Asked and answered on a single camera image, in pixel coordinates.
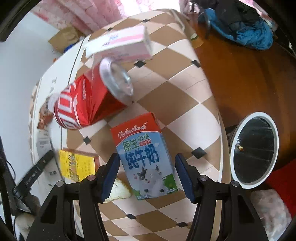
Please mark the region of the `yellow snack packet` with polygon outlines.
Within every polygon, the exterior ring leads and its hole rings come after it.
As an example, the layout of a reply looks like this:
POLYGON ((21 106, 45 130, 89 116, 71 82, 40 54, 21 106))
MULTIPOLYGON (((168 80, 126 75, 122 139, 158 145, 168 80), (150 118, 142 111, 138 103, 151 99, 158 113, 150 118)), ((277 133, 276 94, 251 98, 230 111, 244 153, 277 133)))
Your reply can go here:
POLYGON ((71 181, 82 181, 99 168, 98 155, 70 149, 59 150, 58 153, 61 174, 71 181))

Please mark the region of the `blue milk carton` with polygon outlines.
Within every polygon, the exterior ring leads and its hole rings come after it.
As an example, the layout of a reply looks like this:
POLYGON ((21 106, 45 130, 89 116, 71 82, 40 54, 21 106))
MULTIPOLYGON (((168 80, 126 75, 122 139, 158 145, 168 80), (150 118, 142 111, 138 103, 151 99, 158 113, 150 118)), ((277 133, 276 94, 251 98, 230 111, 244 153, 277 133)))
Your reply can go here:
POLYGON ((178 191, 171 156, 152 112, 113 127, 111 133, 137 200, 178 191))

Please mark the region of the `crushed red soda can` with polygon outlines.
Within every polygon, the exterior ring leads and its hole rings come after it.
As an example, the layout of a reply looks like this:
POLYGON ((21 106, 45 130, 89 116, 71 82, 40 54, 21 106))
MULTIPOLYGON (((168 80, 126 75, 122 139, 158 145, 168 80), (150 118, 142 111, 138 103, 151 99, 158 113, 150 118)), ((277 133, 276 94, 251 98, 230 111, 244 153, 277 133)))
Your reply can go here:
POLYGON ((130 76, 111 58, 103 58, 69 84, 53 105, 57 123, 80 130, 115 114, 132 103, 130 76))

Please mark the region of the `pink white box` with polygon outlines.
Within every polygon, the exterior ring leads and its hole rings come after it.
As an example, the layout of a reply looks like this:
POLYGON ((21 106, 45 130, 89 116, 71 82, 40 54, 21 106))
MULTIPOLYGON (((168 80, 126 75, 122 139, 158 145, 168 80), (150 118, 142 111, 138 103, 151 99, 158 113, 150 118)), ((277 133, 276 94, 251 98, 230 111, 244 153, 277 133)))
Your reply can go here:
POLYGON ((137 25, 97 37, 87 43, 85 55, 123 62, 149 60, 153 54, 147 27, 137 25))

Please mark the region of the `white round trash bin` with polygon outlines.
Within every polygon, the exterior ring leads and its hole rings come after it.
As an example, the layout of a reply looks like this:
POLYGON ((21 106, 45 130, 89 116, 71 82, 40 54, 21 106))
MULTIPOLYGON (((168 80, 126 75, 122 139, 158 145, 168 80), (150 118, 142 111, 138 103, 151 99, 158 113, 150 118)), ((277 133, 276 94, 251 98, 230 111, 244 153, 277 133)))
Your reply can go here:
POLYGON ((227 128, 226 134, 232 179, 244 189, 258 187, 278 158, 280 139, 275 122, 267 113, 255 112, 227 128))

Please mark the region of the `brown snack packet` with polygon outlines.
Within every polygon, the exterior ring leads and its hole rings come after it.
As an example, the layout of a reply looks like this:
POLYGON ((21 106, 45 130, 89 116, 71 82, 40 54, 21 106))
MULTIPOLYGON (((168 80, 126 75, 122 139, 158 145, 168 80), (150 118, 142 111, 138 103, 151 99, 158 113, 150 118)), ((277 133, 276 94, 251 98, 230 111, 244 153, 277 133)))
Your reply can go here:
POLYGON ((52 121, 54 115, 49 111, 48 101, 46 101, 39 111, 39 121, 37 125, 37 129, 44 130, 45 127, 52 121))

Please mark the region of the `brown paper bag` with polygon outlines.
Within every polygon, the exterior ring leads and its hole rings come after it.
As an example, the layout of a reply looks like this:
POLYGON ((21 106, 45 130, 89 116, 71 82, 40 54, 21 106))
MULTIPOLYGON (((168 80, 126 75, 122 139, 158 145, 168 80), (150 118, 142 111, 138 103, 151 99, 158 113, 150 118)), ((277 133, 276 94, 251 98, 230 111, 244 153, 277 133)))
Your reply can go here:
POLYGON ((65 27, 54 35, 48 42, 59 53, 80 41, 80 38, 85 37, 83 33, 74 28, 73 26, 65 27))

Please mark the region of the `pink floral curtain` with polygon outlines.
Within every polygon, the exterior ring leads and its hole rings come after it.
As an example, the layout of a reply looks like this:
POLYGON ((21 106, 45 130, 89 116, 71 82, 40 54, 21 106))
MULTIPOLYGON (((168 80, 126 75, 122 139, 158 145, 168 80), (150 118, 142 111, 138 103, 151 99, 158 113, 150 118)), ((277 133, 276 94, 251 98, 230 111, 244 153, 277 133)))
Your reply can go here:
POLYGON ((31 12, 58 30, 73 26, 89 35, 127 16, 156 9, 189 12, 189 1, 149 0, 47 0, 40 1, 31 12))

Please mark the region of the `blue black clothes pile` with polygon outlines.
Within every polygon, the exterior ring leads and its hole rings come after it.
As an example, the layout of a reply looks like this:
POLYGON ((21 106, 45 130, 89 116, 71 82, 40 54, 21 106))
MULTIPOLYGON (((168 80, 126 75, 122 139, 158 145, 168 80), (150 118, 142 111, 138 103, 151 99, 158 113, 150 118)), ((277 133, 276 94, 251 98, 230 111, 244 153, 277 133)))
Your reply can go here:
POLYGON ((240 45, 267 50, 273 32, 257 10, 241 1, 197 1, 199 21, 207 22, 219 34, 240 45))

